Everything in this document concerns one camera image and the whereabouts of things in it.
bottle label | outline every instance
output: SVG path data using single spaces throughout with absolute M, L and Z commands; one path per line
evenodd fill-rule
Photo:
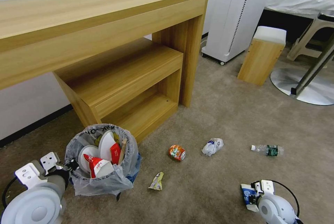
M 277 156 L 278 146 L 277 145 L 267 145 L 267 156 Z

plastic trash bag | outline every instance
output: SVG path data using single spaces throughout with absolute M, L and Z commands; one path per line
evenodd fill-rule
M 101 178 L 91 179 L 90 175 L 80 168 L 71 172 L 70 179 L 73 182 L 75 195 L 93 196 L 99 194 L 114 194 L 133 188 L 141 163 L 136 139 L 127 130 L 112 124 L 95 124 L 86 127 L 78 133 L 66 147 L 65 163 L 71 159 L 78 160 L 81 149 L 87 145 L 94 145 L 95 140 L 104 132 L 111 130 L 119 136 L 120 140 L 128 139 L 124 160 L 121 164 L 114 164 L 115 171 Z
M 218 150 L 220 150 L 224 145 L 224 142 L 222 139 L 219 138 L 211 138 L 207 144 L 203 147 L 202 153 L 204 153 L 207 156 L 211 156 L 215 154 Z

orange can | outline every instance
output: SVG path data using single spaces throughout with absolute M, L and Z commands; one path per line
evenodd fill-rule
M 182 146 L 179 145 L 172 145 L 169 148 L 168 153 L 170 154 L 170 156 L 178 161 L 182 161 L 185 158 L 185 150 Z

metal table base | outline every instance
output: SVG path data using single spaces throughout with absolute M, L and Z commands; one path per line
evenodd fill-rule
M 294 99 L 314 105 L 333 105 L 334 85 L 320 76 L 315 76 L 299 95 L 291 94 L 291 88 L 297 87 L 304 75 L 303 70 L 284 68 L 273 71 L 270 79 L 277 89 Z
M 305 73 L 291 68 L 275 70 L 271 82 L 277 89 L 300 101 L 314 105 L 334 104 L 333 84 L 318 76 L 326 63 L 334 57 L 334 34 L 324 48 L 318 61 Z

trash can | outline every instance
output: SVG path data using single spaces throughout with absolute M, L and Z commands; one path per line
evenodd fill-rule
M 138 152 L 136 139 L 125 129 L 112 124 L 95 124 L 78 133 L 67 145 L 65 163 L 71 159 L 78 161 L 81 149 L 87 145 L 95 145 L 96 139 L 104 132 L 111 130 L 116 138 L 127 139 L 124 160 L 121 164 L 113 164 L 114 171 L 101 178 L 90 178 L 90 174 L 78 168 L 70 174 L 75 195 L 93 196 L 99 194 L 119 195 L 120 192 L 133 188 L 133 182 L 139 172 L 141 156 Z

